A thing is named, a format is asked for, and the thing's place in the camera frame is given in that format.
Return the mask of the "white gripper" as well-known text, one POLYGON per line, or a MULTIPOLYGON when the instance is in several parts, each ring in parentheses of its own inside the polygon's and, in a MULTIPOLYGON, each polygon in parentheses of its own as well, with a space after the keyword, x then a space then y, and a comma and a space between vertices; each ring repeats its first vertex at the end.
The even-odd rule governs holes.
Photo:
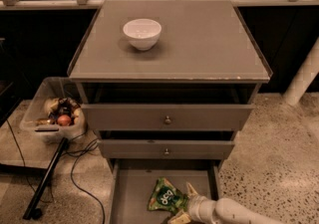
POLYGON ((186 189, 187 196, 190 198, 187 204, 187 212, 180 210, 167 221, 167 224, 189 224, 191 219, 203 224, 217 224, 216 202, 205 196, 197 195, 198 192, 190 182, 186 184, 186 189))

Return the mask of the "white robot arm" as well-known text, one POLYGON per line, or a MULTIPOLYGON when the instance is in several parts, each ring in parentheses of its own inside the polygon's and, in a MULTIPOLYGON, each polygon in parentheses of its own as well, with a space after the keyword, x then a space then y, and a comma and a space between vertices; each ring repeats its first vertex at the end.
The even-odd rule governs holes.
POLYGON ((186 210, 180 210, 171 217, 167 224, 284 224, 264 215, 253 212, 229 198, 220 198, 217 201, 199 195, 194 187, 186 184, 186 210))

